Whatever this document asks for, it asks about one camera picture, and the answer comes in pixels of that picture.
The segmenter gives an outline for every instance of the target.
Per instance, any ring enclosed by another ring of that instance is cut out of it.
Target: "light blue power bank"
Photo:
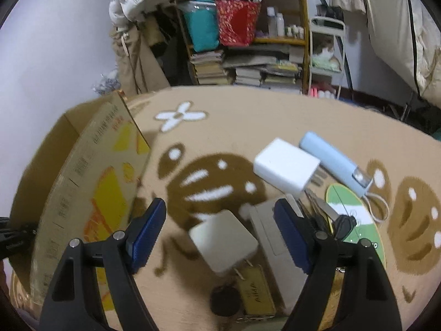
[[[300,141],[299,147],[320,159],[320,164],[358,197],[362,197],[369,190],[372,177],[316,133],[307,132]]]

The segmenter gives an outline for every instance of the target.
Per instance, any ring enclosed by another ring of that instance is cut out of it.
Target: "red patterned bag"
[[[219,41],[224,46],[249,46],[254,40],[260,3],[216,0]]]

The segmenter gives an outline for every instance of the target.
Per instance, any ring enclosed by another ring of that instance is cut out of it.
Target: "black round object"
[[[210,310],[218,316],[230,317],[240,309],[240,294],[234,287],[215,287],[210,295]]]

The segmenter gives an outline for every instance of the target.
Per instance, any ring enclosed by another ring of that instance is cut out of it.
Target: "white flower pattern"
[[[208,113],[203,111],[188,111],[192,103],[182,102],[176,111],[164,111],[155,116],[157,120],[164,120],[164,124],[161,126],[160,131],[165,133],[175,128],[182,121],[199,121],[205,119]]]

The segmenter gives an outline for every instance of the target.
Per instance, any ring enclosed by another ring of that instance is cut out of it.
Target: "teal bag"
[[[178,5],[196,52],[214,50],[219,46],[217,10],[213,0],[192,0]]]

